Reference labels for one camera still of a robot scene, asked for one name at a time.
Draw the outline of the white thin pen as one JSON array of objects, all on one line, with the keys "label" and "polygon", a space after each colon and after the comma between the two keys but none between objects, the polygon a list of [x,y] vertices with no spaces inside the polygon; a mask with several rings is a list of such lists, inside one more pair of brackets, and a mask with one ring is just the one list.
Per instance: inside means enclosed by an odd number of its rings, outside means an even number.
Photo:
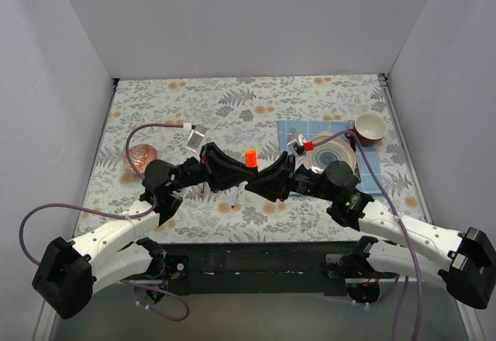
[{"label": "white thin pen", "polygon": [[239,188],[240,188],[240,184],[238,184],[237,186],[234,187],[234,190],[232,193],[232,198],[231,198],[231,203],[230,203],[231,208],[234,208],[236,206],[236,200],[237,200],[237,197],[239,194]]}]

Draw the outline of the orange highlighter cap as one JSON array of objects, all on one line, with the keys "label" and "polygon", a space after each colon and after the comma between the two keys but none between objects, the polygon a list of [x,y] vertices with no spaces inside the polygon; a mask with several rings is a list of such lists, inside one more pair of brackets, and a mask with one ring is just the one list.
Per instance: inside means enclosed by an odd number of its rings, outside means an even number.
[{"label": "orange highlighter cap", "polygon": [[245,152],[245,165],[248,168],[257,168],[257,152],[255,149]]}]

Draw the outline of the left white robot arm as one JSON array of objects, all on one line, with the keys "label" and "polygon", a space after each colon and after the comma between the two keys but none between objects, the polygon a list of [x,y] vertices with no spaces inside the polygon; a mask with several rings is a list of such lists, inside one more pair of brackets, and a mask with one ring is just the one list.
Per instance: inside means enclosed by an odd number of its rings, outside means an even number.
[{"label": "left white robot arm", "polygon": [[205,144],[200,157],[180,165],[151,161],[144,171],[145,191],[123,217],[70,241],[58,237],[43,255],[33,288],[62,318],[79,313],[93,294],[133,275],[149,279],[163,276],[164,248],[145,235],[171,219],[184,188],[206,183],[212,191],[224,191],[257,175],[257,153],[248,150],[239,162],[214,143]]}]

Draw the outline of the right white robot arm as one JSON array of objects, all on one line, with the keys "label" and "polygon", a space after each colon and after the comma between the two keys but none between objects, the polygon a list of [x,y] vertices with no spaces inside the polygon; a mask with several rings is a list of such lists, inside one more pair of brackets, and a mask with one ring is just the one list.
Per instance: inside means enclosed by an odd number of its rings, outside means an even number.
[{"label": "right white robot arm", "polygon": [[495,248],[481,230],[470,227],[458,232],[406,215],[396,217],[357,189],[357,177],[341,160],[317,173],[296,167],[294,156],[282,153],[272,165],[258,170],[257,154],[248,150],[245,165],[256,175],[247,183],[247,191],[273,202],[285,200],[292,192],[329,201],[326,211],[339,225],[412,246],[436,265],[435,277],[456,300],[476,309],[488,306],[495,289]]}]

